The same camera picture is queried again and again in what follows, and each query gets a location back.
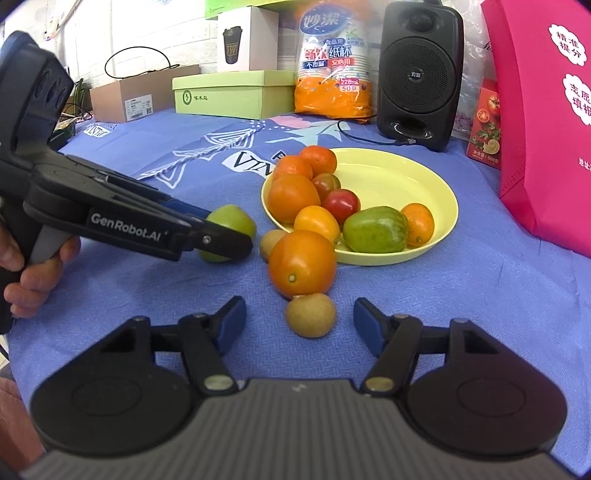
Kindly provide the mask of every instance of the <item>coffee cup box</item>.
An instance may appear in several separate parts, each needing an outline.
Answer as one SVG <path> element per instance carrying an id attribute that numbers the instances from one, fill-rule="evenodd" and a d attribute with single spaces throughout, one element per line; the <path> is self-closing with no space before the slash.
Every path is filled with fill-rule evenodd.
<path id="1" fill-rule="evenodd" d="M 476 105 L 466 155 L 501 169 L 501 113 L 496 82 L 485 79 Z"/>
<path id="2" fill-rule="evenodd" d="M 262 119 L 294 111 L 296 73 L 224 72 L 173 80 L 177 113 Z"/>
<path id="3" fill-rule="evenodd" d="M 277 70 L 279 14 L 257 7 L 217 17 L 217 71 Z"/>

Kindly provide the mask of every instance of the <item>tomato product box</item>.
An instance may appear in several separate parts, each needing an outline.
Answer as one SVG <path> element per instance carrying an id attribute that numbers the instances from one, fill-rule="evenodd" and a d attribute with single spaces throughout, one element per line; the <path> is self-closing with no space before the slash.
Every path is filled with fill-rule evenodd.
<path id="1" fill-rule="evenodd" d="M 466 155 L 501 169 L 501 116 L 496 82 L 485 79 L 480 89 Z"/>

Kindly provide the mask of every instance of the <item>metal screw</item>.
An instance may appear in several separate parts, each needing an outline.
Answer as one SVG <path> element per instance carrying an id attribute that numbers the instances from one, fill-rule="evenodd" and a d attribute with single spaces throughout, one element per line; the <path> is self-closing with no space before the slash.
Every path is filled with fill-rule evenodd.
<path id="1" fill-rule="evenodd" d="M 365 387 L 372 392 L 384 393 L 394 388 L 394 380 L 387 377 L 372 377 L 365 381 Z"/>
<path id="2" fill-rule="evenodd" d="M 205 379 L 205 388 L 215 392 L 221 392 L 232 388 L 234 380 L 227 375 L 211 375 Z"/>

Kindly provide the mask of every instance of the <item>kiwi fruit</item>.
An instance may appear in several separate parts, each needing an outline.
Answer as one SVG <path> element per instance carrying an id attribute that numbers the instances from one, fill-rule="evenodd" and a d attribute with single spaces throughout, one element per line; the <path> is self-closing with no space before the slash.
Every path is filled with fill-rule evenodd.
<path id="1" fill-rule="evenodd" d="M 290 329 L 297 335 L 305 338 L 320 338 L 335 326 L 335 304 L 322 293 L 298 296 L 287 304 L 285 319 Z"/>
<path id="2" fill-rule="evenodd" d="M 269 255 L 271 255 L 273 247 L 275 247 L 277 242 L 286 234 L 287 232 L 284 230 L 271 230 L 262 236 L 259 243 L 259 251 L 265 262 L 269 261 Z"/>

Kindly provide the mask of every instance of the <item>gripper handle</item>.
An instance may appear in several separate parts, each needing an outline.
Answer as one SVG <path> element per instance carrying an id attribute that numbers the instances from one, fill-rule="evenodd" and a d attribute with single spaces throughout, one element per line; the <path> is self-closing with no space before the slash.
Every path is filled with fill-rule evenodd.
<path id="1" fill-rule="evenodd" d="M 49 260 L 71 236 L 33 220 L 24 212 L 22 202 L 17 200 L 0 198 L 0 217 L 17 242 L 26 266 Z M 8 333 L 14 322 L 11 306 L 4 300 L 4 289 L 19 282 L 21 273 L 0 268 L 0 335 Z"/>

